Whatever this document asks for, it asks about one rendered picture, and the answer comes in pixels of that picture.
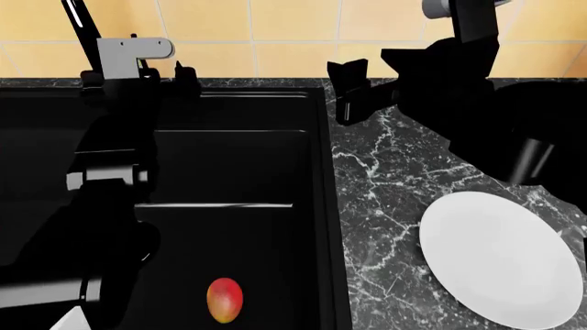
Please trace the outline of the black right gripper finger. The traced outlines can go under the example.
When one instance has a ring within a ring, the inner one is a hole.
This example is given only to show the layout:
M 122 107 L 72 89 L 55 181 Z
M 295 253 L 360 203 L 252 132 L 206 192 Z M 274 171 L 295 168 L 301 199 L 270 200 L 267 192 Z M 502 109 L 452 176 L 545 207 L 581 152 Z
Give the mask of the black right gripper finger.
M 343 64 L 328 62 L 327 73 L 336 97 L 345 98 L 349 93 L 370 87 L 367 70 L 368 60 L 365 59 L 353 60 Z
M 337 95 L 336 120 L 342 126 L 353 126 L 379 110 L 398 103 L 399 90 L 394 84 L 359 87 Z

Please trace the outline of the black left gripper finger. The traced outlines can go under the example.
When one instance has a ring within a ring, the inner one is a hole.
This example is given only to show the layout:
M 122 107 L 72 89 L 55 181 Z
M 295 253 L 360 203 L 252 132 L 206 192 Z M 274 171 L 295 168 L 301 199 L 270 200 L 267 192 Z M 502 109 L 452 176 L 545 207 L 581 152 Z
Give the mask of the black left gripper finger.
M 179 61 L 175 64 L 175 91 L 183 98 L 197 100 L 201 95 L 201 84 L 195 68 L 183 66 Z
M 105 82 L 104 76 L 98 71 L 82 71 L 82 91 L 84 93 L 101 93 Z

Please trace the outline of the black sink faucet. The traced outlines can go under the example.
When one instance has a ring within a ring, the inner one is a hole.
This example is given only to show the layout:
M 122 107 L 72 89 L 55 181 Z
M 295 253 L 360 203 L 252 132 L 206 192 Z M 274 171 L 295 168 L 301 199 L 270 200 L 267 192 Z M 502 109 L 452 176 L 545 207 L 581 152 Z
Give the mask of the black sink faucet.
M 83 0 L 61 0 L 92 70 L 103 73 L 97 40 L 101 35 Z

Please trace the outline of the black kitchen sink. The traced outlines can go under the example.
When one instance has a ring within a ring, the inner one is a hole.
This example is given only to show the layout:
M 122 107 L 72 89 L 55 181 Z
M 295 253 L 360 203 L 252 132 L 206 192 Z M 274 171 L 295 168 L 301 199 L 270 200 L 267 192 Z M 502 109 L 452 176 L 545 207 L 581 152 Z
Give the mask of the black kitchen sink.
M 75 88 L 0 89 L 0 266 L 81 184 L 68 171 L 106 109 Z M 140 222 L 161 234 L 113 330 L 352 330 L 324 91 L 206 88 L 161 100 L 160 172 Z M 230 278 L 238 317 L 206 292 Z

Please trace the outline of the red yellow mango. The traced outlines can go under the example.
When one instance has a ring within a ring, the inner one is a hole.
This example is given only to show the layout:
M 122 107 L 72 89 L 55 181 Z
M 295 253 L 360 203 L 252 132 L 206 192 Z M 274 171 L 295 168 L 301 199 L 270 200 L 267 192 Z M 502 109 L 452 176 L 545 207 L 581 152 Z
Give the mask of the red yellow mango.
M 219 278 L 209 285 L 206 292 L 209 313 L 220 324 L 234 321 L 243 306 L 243 292 L 237 282 Z

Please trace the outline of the white round plate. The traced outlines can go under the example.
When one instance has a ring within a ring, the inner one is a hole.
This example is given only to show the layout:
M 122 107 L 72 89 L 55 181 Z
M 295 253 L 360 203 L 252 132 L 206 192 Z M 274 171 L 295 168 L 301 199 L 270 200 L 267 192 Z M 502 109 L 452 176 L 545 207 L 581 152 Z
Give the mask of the white round plate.
M 547 330 L 579 310 L 584 285 L 568 245 L 522 205 L 455 192 L 424 211 L 419 241 L 443 288 L 474 313 L 520 330 Z

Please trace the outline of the white robot torso part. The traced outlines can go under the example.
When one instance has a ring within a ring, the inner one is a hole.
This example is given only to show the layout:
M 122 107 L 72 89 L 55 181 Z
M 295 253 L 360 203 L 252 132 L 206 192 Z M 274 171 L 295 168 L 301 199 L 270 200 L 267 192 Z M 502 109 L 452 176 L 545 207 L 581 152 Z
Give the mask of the white robot torso part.
M 92 330 L 80 306 L 73 307 L 49 330 Z

